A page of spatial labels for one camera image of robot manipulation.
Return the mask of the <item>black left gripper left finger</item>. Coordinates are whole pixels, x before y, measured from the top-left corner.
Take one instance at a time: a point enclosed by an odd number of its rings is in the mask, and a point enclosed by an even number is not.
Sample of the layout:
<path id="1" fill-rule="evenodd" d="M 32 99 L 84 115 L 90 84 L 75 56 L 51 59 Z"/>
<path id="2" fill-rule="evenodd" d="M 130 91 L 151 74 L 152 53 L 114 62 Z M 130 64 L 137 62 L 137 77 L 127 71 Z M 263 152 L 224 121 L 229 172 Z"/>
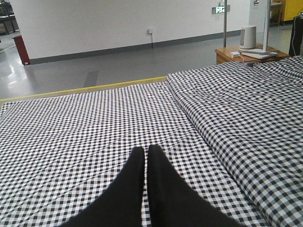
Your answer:
<path id="1" fill-rule="evenodd" d="M 101 196 L 61 226 L 140 227 L 144 169 L 144 150 L 134 147 L 122 170 Z"/>

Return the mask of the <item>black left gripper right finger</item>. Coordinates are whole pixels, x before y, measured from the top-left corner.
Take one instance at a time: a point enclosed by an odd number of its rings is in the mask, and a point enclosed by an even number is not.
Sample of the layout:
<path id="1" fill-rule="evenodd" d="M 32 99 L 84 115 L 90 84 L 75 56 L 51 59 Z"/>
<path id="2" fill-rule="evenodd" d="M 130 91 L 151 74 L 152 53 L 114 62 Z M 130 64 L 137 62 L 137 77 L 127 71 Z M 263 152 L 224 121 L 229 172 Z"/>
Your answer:
<path id="1" fill-rule="evenodd" d="M 147 162 L 147 192 L 152 226 L 240 226 L 189 187 L 159 145 L 149 146 Z"/>

